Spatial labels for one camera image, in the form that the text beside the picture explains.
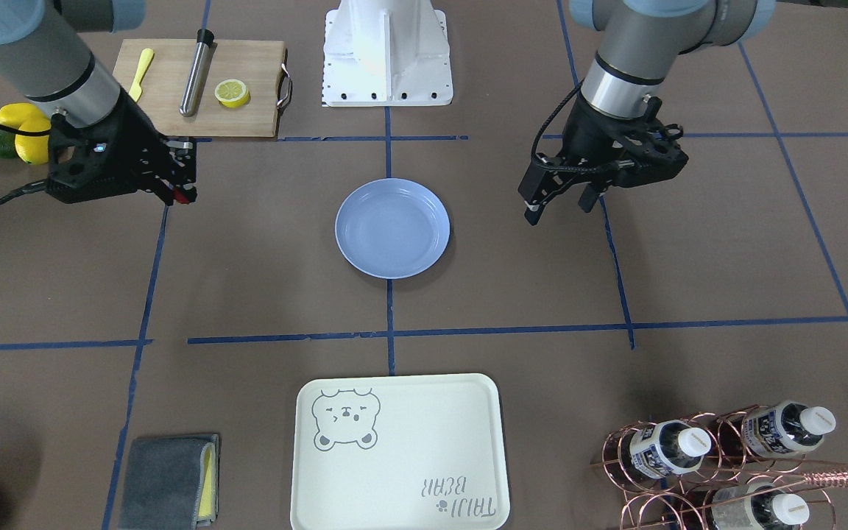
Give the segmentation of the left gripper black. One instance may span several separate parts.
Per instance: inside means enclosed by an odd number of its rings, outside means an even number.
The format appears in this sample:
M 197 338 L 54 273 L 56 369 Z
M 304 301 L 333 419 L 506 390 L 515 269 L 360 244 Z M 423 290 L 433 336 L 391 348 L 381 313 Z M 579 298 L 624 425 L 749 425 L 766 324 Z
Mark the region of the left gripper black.
M 634 188 L 675 178 L 689 161 L 681 149 L 678 124 L 663 124 L 657 114 L 663 101 L 646 95 L 645 114 L 633 119 L 609 117 L 582 95 L 574 97 L 556 155 L 538 151 L 552 117 L 533 140 L 527 172 L 518 186 L 524 217 L 538 225 L 549 200 L 572 186 L 586 185 L 579 207 L 590 213 L 608 188 Z

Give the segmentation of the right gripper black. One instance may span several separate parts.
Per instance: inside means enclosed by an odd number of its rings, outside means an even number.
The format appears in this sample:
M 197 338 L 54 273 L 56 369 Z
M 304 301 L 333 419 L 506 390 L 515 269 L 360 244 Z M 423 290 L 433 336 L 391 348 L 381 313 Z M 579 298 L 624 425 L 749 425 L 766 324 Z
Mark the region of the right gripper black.
M 144 111 L 128 95 L 96 124 L 75 127 L 70 113 L 50 118 L 51 161 L 45 191 L 64 204 L 147 191 L 171 207 L 174 188 L 197 181 L 195 138 L 170 138 L 167 144 Z

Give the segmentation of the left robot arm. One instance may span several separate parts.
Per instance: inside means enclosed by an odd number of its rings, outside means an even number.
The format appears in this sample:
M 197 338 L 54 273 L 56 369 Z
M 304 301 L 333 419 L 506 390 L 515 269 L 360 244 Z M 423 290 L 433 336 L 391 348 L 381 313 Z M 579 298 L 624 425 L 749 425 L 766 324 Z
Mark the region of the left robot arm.
M 546 205 L 583 186 L 590 212 L 610 188 L 675 178 L 688 163 L 682 128 L 659 118 L 659 89 L 677 57 L 760 33 L 774 1 L 572 1 L 580 26 L 603 33 L 585 77 L 556 107 L 570 105 L 556 155 L 532 149 L 518 191 L 530 225 Z

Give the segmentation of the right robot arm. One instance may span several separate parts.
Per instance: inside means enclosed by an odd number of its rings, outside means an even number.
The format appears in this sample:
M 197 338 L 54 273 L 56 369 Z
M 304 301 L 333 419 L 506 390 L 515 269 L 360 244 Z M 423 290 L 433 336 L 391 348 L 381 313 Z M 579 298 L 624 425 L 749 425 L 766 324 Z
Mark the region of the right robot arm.
M 144 1 L 0 1 L 0 75 L 43 111 L 48 174 L 10 192 L 46 191 L 64 202 L 154 194 L 191 204 L 195 141 L 158 132 L 81 39 L 144 21 Z

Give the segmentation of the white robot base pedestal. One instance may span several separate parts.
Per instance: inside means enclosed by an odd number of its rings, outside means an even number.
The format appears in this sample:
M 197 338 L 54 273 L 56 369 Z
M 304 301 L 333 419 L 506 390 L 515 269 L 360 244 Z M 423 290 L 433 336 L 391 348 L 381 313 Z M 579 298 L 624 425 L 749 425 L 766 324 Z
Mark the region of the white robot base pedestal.
M 323 53 L 323 107 L 453 101 L 448 21 L 431 1 L 341 1 L 325 14 Z

